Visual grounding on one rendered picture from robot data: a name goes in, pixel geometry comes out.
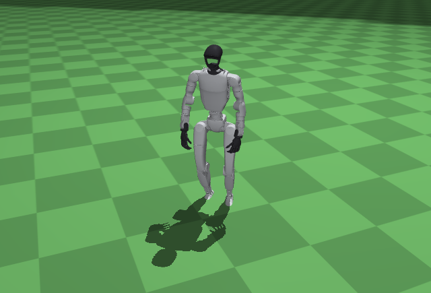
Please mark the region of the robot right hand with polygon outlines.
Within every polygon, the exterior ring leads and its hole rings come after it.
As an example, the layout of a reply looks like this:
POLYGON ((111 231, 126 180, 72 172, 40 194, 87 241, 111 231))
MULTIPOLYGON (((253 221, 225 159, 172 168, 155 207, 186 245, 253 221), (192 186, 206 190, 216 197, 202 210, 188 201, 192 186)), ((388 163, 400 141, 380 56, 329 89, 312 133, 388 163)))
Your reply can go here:
POLYGON ((185 148, 185 149, 187 149, 187 150, 190 150, 190 149, 192 149, 192 148, 190 148, 189 146, 188 146, 188 143, 187 143, 187 141, 191 144, 191 141, 189 140, 189 138, 187 137, 188 135, 187 135, 187 131, 189 130, 189 125, 188 125, 188 123, 185 123, 184 124, 184 129, 181 129, 180 128, 180 130, 182 131, 181 132, 181 136, 180 136, 180 139, 181 139, 181 145, 185 148))

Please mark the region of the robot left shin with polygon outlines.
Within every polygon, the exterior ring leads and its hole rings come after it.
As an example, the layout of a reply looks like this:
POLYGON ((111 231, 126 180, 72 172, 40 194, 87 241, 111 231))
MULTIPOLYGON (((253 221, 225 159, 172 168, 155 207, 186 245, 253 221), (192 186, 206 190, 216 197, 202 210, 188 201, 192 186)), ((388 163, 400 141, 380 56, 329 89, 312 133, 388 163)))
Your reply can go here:
POLYGON ((234 172, 231 176, 225 176, 224 178, 225 188, 227 190, 227 196, 231 196, 232 198, 232 190, 234 188, 234 172))

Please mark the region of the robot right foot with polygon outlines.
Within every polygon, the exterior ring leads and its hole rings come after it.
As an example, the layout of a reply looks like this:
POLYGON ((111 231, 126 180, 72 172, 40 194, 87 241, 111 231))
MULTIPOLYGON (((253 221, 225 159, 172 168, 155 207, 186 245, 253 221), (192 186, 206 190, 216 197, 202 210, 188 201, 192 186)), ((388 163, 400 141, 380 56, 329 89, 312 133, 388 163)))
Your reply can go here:
POLYGON ((214 194, 214 191, 213 191, 213 190, 212 190, 212 192, 213 192, 213 193, 212 193, 211 195, 210 195, 210 194, 206 194, 206 195, 205 195, 205 199, 210 199, 210 198, 212 197, 212 195, 214 194))

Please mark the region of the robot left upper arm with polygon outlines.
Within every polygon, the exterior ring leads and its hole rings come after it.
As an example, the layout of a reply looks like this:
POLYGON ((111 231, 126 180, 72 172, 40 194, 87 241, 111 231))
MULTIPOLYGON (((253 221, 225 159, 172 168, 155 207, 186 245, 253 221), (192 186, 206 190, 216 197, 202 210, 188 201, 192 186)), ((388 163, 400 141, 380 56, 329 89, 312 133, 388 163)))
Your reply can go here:
POLYGON ((234 102, 233 108, 234 108, 234 110, 239 111, 239 104, 241 102, 245 103, 244 102, 244 94, 243 94, 242 86, 241 86, 241 78, 239 75, 229 73, 227 75, 227 80, 228 80, 229 86, 232 87, 234 97, 236 98, 236 102, 234 102))

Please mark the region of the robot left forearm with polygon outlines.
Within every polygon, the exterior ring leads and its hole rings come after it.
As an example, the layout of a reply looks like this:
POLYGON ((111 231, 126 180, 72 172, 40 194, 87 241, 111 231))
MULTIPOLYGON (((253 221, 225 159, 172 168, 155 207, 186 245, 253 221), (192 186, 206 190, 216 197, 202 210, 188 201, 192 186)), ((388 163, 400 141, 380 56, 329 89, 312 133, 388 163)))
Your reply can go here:
POLYGON ((235 124, 235 127, 238 130, 238 136, 243 136, 243 134, 244 134, 244 117, 245 116, 246 116, 245 103, 241 102, 239 104, 239 112, 236 112, 236 124, 235 124))

